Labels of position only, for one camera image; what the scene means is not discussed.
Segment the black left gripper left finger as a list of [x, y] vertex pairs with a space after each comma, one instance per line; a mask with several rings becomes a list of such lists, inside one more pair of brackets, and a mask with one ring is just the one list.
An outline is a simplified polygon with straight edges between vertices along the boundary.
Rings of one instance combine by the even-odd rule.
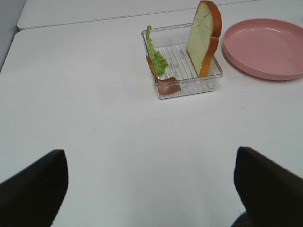
[[68, 184], [64, 150], [49, 152], [0, 184], [0, 225], [50, 227]]

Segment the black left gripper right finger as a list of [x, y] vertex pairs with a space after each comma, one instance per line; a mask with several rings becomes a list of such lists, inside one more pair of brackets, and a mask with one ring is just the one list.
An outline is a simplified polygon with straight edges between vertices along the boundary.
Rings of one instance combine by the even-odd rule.
[[301, 227], [303, 180], [249, 147], [239, 147], [234, 185], [251, 227]]

